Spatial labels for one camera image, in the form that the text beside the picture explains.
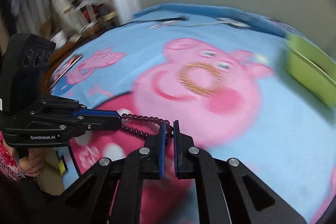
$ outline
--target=dark red beaded string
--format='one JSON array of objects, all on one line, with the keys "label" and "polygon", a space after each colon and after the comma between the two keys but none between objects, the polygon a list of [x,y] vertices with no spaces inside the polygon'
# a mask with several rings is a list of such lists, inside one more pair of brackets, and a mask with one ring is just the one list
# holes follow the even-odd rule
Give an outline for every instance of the dark red beaded string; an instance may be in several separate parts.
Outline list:
[{"label": "dark red beaded string", "polygon": [[[141,116],[141,115],[132,115],[132,114],[122,114],[121,118],[123,120],[138,120],[138,121],[142,121],[142,122],[149,122],[149,123],[155,123],[155,124],[160,124],[162,122],[164,122],[166,124],[166,140],[171,140],[173,137],[173,127],[170,125],[170,122],[168,120],[163,120],[163,119],[159,119],[157,117],[147,117],[147,116]],[[148,133],[145,133],[141,130],[137,130],[131,127],[128,127],[126,125],[122,125],[121,126],[121,130],[126,131],[127,133],[131,133],[141,139],[145,139],[149,136]]]}]

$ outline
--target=wooden furniture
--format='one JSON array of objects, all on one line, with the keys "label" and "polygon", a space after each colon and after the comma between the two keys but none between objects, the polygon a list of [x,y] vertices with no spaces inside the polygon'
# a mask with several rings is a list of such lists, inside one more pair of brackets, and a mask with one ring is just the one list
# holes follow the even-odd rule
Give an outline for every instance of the wooden furniture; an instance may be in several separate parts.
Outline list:
[{"label": "wooden furniture", "polygon": [[101,36],[103,33],[117,27],[118,20],[116,17],[116,13],[112,12],[104,18],[96,23],[94,26],[83,32],[80,39],[76,42],[69,41],[64,46],[62,46],[58,51],[54,52],[54,54],[50,58],[49,69],[43,75],[41,81],[41,92],[43,94],[49,94],[49,81],[54,71],[58,68],[58,66],[68,57],[70,56],[74,50],[79,48],[80,46],[90,42],[91,40]]}]

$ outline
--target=red smile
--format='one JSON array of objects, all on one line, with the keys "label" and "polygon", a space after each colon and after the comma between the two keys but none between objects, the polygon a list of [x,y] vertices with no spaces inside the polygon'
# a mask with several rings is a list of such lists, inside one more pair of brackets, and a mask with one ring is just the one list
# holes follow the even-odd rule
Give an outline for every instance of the red smile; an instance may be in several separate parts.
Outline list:
[{"label": "red smile", "polygon": [[169,95],[163,92],[162,89],[159,87],[159,81],[167,73],[168,73],[167,71],[158,71],[157,73],[153,75],[152,80],[151,80],[151,85],[155,93],[157,93],[158,95],[160,95],[161,97],[165,99],[176,101],[176,102],[190,101],[190,100],[195,99],[193,96],[190,96],[190,95],[172,96],[172,95]]}]

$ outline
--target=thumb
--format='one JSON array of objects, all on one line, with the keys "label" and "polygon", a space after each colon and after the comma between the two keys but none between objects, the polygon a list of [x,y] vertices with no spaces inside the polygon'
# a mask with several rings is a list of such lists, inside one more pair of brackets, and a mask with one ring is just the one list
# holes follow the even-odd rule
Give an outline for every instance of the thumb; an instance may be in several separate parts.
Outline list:
[{"label": "thumb", "polygon": [[9,153],[9,155],[14,158],[15,155],[15,148],[10,147],[7,145],[7,143],[5,142],[5,140],[2,140],[2,144],[5,147],[5,149],[7,150],[7,152]]}]

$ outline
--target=silver bolt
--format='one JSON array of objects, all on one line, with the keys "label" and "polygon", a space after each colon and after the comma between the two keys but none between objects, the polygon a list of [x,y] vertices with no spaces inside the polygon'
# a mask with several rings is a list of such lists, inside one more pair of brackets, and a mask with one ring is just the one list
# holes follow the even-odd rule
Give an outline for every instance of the silver bolt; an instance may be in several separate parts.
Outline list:
[{"label": "silver bolt", "polygon": [[101,166],[106,166],[106,165],[108,165],[110,163],[110,159],[109,158],[101,158],[100,160],[99,160],[99,164],[101,165]]},{"label": "silver bolt", "polygon": [[239,160],[235,158],[229,159],[229,164],[236,167],[239,165]]},{"label": "silver bolt", "polygon": [[147,155],[150,152],[150,150],[147,147],[142,147],[142,148],[139,149],[139,152],[142,155]]},{"label": "silver bolt", "polygon": [[200,151],[197,147],[194,147],[194,146],[192,146],[192,147],[190,147],[189,149],[188,149],[188,151],[189,151],[189,153],[191,153],[191,154],[198,154],[198,152]]}]

